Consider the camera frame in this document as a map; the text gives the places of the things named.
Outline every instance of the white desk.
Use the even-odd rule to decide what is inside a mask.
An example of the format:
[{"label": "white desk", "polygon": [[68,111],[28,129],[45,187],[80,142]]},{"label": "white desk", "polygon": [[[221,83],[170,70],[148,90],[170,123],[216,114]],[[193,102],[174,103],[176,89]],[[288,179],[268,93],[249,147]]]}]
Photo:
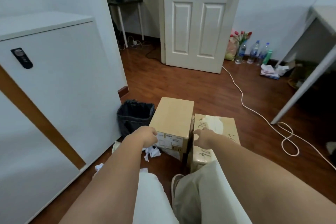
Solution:
[{"label": "white desk", "polygon": [[[331,5],[313,5],[312,14],[307,19],[306,29],[317,18],[329,30],[331,35],[336,36],[336,6]],[[276,64],[278,66],[287,54]],[[309,75],[302,86],[296,91],[292,98],[285,104],[281,111],[275,116],[271,124],[276,124],[282,116],[296,103],[296,101],[313,85],[313,83],[325,72],[325,70],[336,60],[336,45],[324,57],[315,70]]]}]

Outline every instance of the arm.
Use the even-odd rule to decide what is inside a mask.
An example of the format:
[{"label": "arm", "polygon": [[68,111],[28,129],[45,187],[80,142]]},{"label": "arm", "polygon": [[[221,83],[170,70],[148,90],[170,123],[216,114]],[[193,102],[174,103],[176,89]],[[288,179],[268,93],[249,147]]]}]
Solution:
[{"label": "arm", "polygon": [[128,135],[59,224],[132,223],[142,148],[157,142],[154,128]]},{"label": "arm", "polygon": [[336,205],[274,162],[212,130],[195,130],[212,149],[252,223],[335,223]]}]

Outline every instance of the white cable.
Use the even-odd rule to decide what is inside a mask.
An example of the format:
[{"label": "white cable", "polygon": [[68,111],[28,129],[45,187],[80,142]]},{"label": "white cable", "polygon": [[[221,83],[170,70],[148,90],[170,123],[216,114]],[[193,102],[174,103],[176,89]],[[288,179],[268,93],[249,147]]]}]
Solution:
[{"label": "white cable", "polygon": [[[254,111],[254,110],[252,110],[251,108],[248,108],[246,105],[244,105],[244,103],[243,103],[243,92],[242,92],[242,90],[238,87],[238,85],[235,83],[235,81],[233,80],[233,77],[232,77],[232,75],[230,74],[230,72],[229,71],[227,71],[226,70],[226,68],[224,67],[224,66],[222,66],[222,68],[224,68],[225,69],[225,71],[226,72],[228,72],[229,73],[229,75],[230,75],[230,77],[231,77],[231,79],[232,79],[232,82],[234,83],[234,85],[238,88],[238,90],[241,92],[241,104],[243,105],[243,107],[245,107],[245,108],[247,108],[247,109],[249,109],[250,111],[252,111],[252,112],[254,112],[254,113],[256,113],[257,115],[259,115],[260,117],[262,117],[266,122],[267,122],[267,124],[268,125],[270,125],[271,126],[271,128],[273,128],[274,130],[275,130],[275,132],[277,132],[279,135],[281,135],[283,138],[284,138],[284,140],[282,140],[282,142],[281,142],[281,147],[282,147],[282,149],[283,149],[283,151],[285,152],[285,153],[287,153],[288,155],[290,155],[290,156],[292,156],[292,157],[296,157],[297,155],[299,155],[299,153],[300,153],[300,150],[299,150],[299,147],[297,147],[296,146],[296,144],[293,142],[293,141],[291,141],[289,138],[290,137],[292,137],[292,136],[296,136],[296,137],[298,137],[298,138],[300,138],[302,141],[305,141],[307,144],[309,144],[310,146],[312,146],[313,148],[314,148],[314,150],[316,150],[317,151],[317,153],[318,154],[320,154],[321,155],[321,157],[326,161],[326,162],[328,162],[329,163],[329,165],[331,165],[332,167],[333,167],[333,169],[336,171],[336,167],[334,167],[334,165],[332,164],[332,163],[330,163],[310,142],[308,142],[308,141],[306,141],[306,140],[304,140],[303,138],[301,138],[301,137],[299,137],[299,136],[297,136],[296,134],[294,134],[293,133],[293,130],[292,130],[292,128],[290,127],[290,126],[288,126],[286,123],[284,123],[284,122],[278,122],[277,123],[277,125],[280,127],[280,128],[282,128],[283,130],[285,130],[285,131],[287,131],[288,133],[290,133],[290,135],[288,136],[288,137],[286,137],[286,136],[284,136],[283,134],[281,134],[279,131],[277,131],[267,120],[266,120],[266,118],[264,117],[264,116],[262,116],[261,114],[259,114],[259,113],[257,113],[256,111]],[[287,129],[285,129],[285,128],[283,128],[282,126],[280,126],[280,124],[284,124],[284,125],[286,125],[289,129],[290,129],[290,131],[288,131]],[[288,153],[286,150],[285,150],[285,148],[284,148],[284,142],[286,141],[286,140],[288,140],[288,141],[290,141],[291,143],[292,143],[292,145],[294,145],[295,147],[296,147],[296,150],[297,150],[297,153],[296,154],[290,154],[290,153]]]}]

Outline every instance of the white pants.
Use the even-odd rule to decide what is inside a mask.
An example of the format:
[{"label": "white pants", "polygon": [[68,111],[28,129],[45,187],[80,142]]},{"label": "white pants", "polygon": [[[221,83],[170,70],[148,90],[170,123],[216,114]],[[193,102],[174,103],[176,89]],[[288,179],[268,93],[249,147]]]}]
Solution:
[{"label": "white pants", "polygon": [[140,173],[133,223],[252,224],[217,161],[179,181],[173,209],[157,177]]}]

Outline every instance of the black garbage bag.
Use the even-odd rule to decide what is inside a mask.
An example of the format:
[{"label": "black garbage bag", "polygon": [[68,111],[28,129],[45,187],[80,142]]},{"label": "black garbage bag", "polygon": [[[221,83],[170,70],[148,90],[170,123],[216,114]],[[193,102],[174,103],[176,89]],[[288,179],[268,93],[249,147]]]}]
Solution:
[{"label": "black garbage bag", "polygon": [[155,112],[155,105],[126,100],[117,112],[121,135],[125,138],[141,126],[148,126]]}]

